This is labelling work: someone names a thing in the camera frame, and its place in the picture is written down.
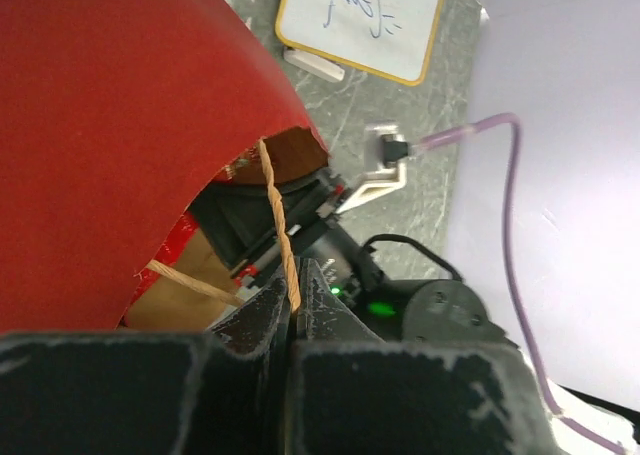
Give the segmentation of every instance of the speckled floor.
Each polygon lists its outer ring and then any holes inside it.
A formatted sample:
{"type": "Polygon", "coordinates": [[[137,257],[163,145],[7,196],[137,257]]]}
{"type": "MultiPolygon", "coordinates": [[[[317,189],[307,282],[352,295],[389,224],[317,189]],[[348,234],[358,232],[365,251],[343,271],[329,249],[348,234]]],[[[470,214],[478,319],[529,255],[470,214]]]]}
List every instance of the speckled floor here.
{"type": "MultiPolygon", "coordinates": [[[[361,143],[367,122],[397,120],[407,139],[465,121],[471,64],[479,31],[474,0],[445,0],[424,83],[405,87],[347,68],[341,83],[329,83],[282,60],[273,27],[279,0],[227,0],[281,66],[320,134],[331,148],[332,165],[348,180],[362,167],[361,143]]],[[[446,234],[448,200],[456,149],[446,148],[410,163],[403,190],[348,212],[344,227],[358,241],[376,233],[401,233],[436,251],[446,234]]],[[[436,268],[404,246],[384,248],[378,261],[393,278],[429,278],[436,268]]]]}

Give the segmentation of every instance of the cable connector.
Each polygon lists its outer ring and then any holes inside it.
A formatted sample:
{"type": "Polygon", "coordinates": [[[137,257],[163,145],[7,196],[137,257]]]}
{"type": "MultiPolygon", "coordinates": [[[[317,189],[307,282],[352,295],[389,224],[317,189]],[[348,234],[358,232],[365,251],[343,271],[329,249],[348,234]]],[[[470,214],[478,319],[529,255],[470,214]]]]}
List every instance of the cable connector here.
{"type": "Polygon", "coordinates": [[[410,155],[410,151],[411,146],[409,142],[390,140],[385,137],[382,138],[382,162],[387,168],[389,168],[392,163],[407,158],[410,155]]]}

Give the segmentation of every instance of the scuffed black surface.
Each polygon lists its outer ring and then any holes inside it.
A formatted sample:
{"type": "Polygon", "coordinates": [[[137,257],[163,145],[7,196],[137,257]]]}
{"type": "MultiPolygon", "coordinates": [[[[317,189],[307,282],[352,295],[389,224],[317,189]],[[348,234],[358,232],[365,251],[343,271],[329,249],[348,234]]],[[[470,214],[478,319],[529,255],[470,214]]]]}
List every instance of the scuffed black surface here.
{"type": "Polygon", "coordinates": [[[0,453],[179,450],[189,387],[197,384],[192,368],[207,350],[201,337],[4,337],[0,453]]]}
{"type": "Polygon", "coordinates": [[[279,271],[210,333],[0,338],[0,454],[556,453],[517,351],[383,343],[298,263],[295,325],[279,271]]]}
{"type": "Polygon", "coordinates": [[[296,353],[292,453],[558,453],[510,347],[301,342],[296,353]]]}
{"type": "Polygon", "coordinates": [[[505,331],[491,322],[480,297],[454,280],[427,283],[411,298],[402,334],[409,341],[511,343],[505,331]]]}
{"type": "Polygon", "coordinates": [[[302,309],[298,338],[309,340],[378,340],[347,306],[333,295],[315,260],[301,262],[302,309]]]}

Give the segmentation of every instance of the whiteboard frame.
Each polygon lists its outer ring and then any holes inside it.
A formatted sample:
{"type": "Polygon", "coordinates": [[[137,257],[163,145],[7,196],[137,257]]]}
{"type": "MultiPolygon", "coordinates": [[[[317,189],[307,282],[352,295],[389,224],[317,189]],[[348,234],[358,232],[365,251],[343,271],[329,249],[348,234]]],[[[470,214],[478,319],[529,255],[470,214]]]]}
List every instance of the whiteboard frame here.
{"type": "Polygon", "coordinates": [[[298,50],[313,53],[320,57],[333,60],[334,62],[342,63],[344,65],[348,65],[350,67],[354,67],[359,70],[363,70],[365,72],[373,73],[374,75],[378,75],[379,77],[386,78],[388,80],[393,80],[394,82],[398,82],[403,85],[407,85],[409,87],[415,87],[416,85],[420,85],[422,82],[424,82],[424,79],[427,76],[427,69],[429,68],[429,60],[431,59],[431,52],[433,50],[433,44],[436,38],[435,35],[438,31],[438,21],[440,20],[440,12],[442,11],[443,4],[444,4],[444,0],[438,0],[438,4],[436,5],[436,11],[433,17],[433,24],[431,25],[431,33],[429,34],[429,42],[427,43],[427,50],[424,54],[424,60],[422,62],[422,70],[420,72],[420,76],[416,80],[405,80],[403,78],[396,77],[395,75],[392,75],[390,73],[376,70],[374,68],[367,67],[366,65],[362,65],[360,63],[353,62],[351,60],[347,60],[345,58],[341,58],[327,52],[323,52],[322,50],[309,47],[302,43],[298,43],[294,40],[289,40],[282,34],[282,31],[280,30],[280,24],[282,22],[282,18],[284,17],[284,12],[287,9],[287,0],[280,0],[280,6],[278,7],[278,15],[276,16],[275,32],[276,32],[276,36],[278,37],[278,40],[280,40],[287,47],[297,48],[298,50]]]}

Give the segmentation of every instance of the metal bracket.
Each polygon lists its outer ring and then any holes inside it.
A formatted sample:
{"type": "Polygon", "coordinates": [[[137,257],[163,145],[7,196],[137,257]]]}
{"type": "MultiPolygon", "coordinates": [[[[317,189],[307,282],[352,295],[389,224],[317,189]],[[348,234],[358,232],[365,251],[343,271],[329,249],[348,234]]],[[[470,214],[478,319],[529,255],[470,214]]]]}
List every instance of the metal bracket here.
{"type": "Polygon", "coordinates": [[[351,195],[336,213],[344,213],[371,200],[384,197],[407,184],[406,161],[400,160],[388,166],[384,164],[382,157],[384,139],[405,141],[398,132],[398,125],[395,122],[372,123],[365,127],[364,173],[352,189],[351,195]]]}

